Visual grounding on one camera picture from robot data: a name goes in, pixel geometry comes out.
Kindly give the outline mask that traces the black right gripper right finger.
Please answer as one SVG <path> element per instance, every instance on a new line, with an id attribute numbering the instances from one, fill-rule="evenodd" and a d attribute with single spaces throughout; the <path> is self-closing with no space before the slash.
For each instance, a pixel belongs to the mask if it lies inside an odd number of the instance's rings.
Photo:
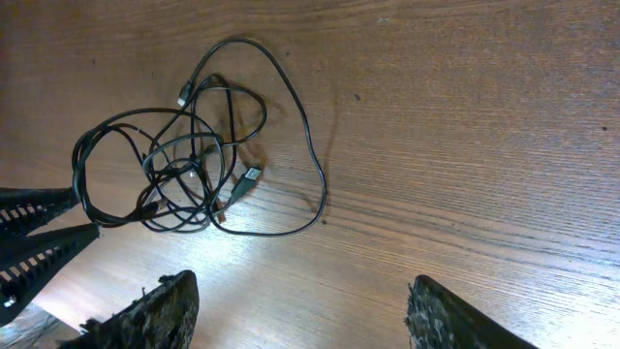
<path id="1" fill-rule="evenodd" d="M 417 348 L 535 349 L 428 275 L 409 291 L 404 323 Z"/>

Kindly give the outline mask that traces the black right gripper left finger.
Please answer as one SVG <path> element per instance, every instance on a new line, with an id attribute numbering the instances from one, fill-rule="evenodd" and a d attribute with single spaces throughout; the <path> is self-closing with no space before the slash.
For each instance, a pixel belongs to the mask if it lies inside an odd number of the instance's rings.
<path id="1" fill-rule="evenodd" d="M 105 322 L 89 319 L 86 333 L 61 348 L 188 348 L 196 326 L 200 297 L 196 275 L 183 270 L 163 275 L 160 285 Z"/>

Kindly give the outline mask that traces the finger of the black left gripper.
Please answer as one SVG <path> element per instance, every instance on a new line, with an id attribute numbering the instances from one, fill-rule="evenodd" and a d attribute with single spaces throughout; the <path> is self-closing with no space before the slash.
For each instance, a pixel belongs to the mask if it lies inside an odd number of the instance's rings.
<path id="1" fill-rule="evenodd" d="M 100 236 L 95 224 L 1 240 L 1 325 L 6 326 Z"/>
<path id="2" fill-rule="evenodd" d="M 1 236 L 23 238 L 78 203 L 69 188 L 1 188 Z"/>

